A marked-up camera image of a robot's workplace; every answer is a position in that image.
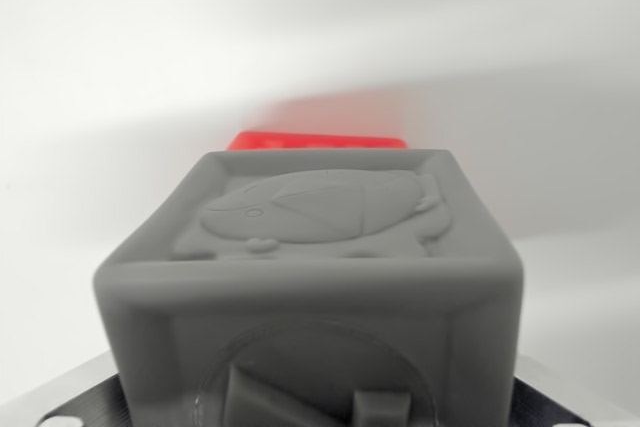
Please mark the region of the gripper right finger with black rubber pad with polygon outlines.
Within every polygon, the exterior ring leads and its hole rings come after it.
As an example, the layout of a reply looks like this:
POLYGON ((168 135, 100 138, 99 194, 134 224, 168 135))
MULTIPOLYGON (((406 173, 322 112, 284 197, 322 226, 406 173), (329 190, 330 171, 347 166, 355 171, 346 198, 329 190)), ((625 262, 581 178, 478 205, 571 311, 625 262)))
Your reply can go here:
POLYGON ((639 416, 519 354, 509 426, 638 426, 639 416))

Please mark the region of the gripper left finger with black rubber pad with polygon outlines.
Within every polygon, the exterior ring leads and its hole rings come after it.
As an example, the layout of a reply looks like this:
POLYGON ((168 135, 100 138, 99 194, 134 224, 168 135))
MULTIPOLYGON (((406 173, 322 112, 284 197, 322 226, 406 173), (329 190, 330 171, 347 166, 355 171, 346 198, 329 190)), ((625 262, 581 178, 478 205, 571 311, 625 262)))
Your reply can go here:
POLYGON ((37 426, 55 416, 86 426, 130 426, 113 356, 106 351, 1 407, 3 426, 37 426))

